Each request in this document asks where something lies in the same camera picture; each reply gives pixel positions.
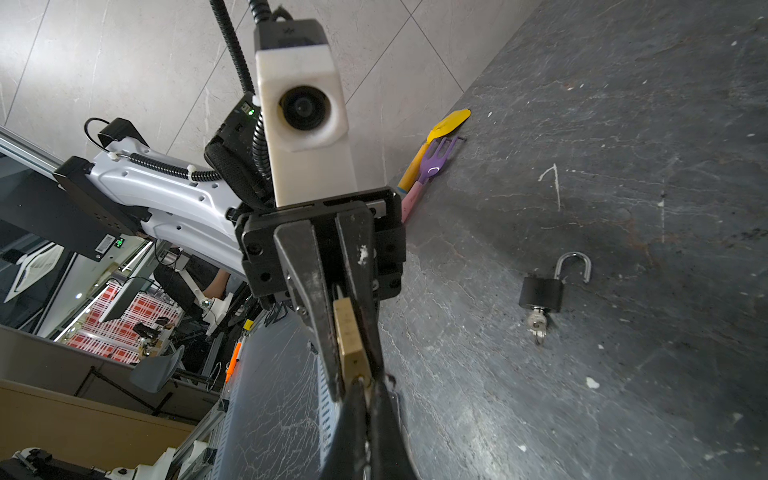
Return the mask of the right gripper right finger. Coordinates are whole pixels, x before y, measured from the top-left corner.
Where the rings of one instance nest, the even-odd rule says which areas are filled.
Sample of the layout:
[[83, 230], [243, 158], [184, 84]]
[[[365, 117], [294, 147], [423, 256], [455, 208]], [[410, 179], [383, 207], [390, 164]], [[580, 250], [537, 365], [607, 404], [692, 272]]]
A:
[[369, 406], [369, 444], [371, 479], [418, 479], [386, 384], [379, 379], [373, 384]]

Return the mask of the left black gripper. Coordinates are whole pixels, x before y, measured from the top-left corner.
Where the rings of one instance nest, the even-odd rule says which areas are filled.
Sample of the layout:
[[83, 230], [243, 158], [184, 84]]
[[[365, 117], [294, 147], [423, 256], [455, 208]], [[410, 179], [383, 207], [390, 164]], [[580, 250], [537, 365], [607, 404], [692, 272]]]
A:
[[[350, 210], [358, 206], [366, 208]], [[377, 299], [398, 296], [406, 261], [401, 198], [395, 190], [382, 187], [268, 213], [245, 212], [235, 233], [252, 295], [278, 295], [288, 287], [296, 312], [313, 333], [335, 402], [344, 398], [345, 387], [326, 278], [343, 281], [343, 259], [346, 292], [371, 377], [383, 379], [374, 280]]]

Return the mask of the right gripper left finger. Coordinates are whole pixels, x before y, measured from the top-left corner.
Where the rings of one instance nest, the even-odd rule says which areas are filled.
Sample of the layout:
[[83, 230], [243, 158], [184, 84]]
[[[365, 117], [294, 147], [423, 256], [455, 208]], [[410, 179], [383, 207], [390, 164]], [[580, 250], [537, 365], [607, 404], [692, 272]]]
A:
[[362, 381], [347, 388], [321, 480], [361, 480], [366, 465], [367, 407]]

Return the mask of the brass yellow padlock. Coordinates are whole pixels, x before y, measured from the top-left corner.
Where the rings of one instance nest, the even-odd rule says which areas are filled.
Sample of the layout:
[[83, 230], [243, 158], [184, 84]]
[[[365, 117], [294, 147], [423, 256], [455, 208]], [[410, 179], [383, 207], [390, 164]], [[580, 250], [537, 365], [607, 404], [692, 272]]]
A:
[[341, 378], [345, 388], [359, 384], [366, 405], [370, 405], [373, 377], [368, 355], [358, 327], [353, 302], [349, 297], [333, 302]]

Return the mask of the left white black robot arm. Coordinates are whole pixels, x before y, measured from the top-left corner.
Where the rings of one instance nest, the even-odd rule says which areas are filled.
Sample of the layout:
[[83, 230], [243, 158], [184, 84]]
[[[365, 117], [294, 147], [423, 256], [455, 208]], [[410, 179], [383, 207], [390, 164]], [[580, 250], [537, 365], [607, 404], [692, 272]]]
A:
[[236, 104], [203, 170], [152, 150], [117, 118], [95, 158], [72, 157], [55, 178], [111, 233], [170, 242], [240, 276], [257, 299], [290, 301], [338, 400], [354, 379], [385, 376], [378, 306], [401, 290], [400, 198], [379, 187], [278, 205], [249, 159], [259, 113], [249, 97]]

